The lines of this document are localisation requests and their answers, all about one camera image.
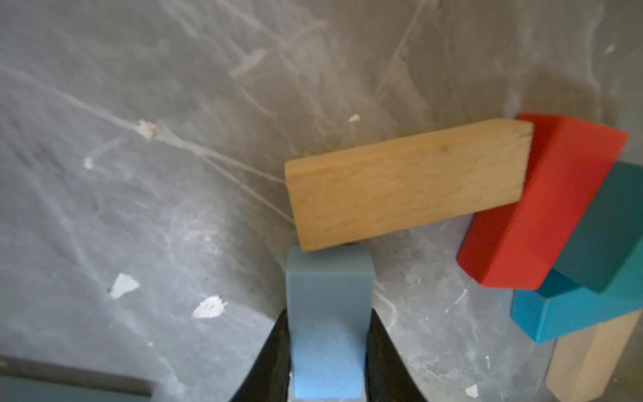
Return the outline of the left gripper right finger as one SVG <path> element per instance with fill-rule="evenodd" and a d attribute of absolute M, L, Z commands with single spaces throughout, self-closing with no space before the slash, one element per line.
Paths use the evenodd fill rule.
<path fill-rule="evenodd" d="M 375 309 L 367 336 L 364 382 L 367 401 L 427 402 Z"/>

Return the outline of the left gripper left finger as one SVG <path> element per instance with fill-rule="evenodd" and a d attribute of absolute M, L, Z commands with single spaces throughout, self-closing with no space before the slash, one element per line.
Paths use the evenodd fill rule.
<path fill-rule="evenodd" d="M 291 341 L 287 311 L 277 318 L 245 380 L 230 402 L 288 400 L 291 380 Z"/>

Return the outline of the light blue block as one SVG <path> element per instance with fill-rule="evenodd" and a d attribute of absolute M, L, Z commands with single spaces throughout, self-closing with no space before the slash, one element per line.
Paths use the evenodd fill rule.
<path fill-rule="evenodd" d="M 374 282 L 364 246 L 291 247 L 286 301 L 295 398 L 362 397 Z"/>

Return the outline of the red rectangular block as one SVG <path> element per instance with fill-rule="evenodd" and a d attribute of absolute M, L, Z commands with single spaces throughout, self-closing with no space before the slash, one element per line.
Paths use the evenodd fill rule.
<path fill-rule="evenodd" d="M 456 261 L 481 286 L 536 290 L 629 135 L 575 117 L 522 113 L 518 118 L 533 124 L 522 197 L 475 214 Z"/>

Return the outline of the teal rectangular block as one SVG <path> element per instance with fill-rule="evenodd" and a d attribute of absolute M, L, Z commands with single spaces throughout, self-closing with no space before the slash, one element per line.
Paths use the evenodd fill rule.
<path fill-rule="evenodd" d="M 540 344 L 641 308 L 641 299 L 603 296 L 552 270 L 539 289 L 515 291 L 511 318 Z"/>

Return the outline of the natural wood block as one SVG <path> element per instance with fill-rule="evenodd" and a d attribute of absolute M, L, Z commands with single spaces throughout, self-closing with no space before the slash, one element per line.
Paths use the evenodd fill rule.
<path fill-rule="evenodd" d="M 641 314 L 634 311 L 557 340 L 545 379 L 557 400 L 593 401 L 604 394 Z"/>
<path fill-rule="evenodd" d="M 303 157 L 286 186 L 303 251 L 517 202 L 533 125 L 496 118 Z"/>

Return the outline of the teal triangular block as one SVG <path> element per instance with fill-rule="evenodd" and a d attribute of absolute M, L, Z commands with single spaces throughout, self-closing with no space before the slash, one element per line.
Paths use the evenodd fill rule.
<path fill-rule="evenodd" d="M 642 298 L 642 167 L 616 162 L 554 271 L 605 296 Z"/>

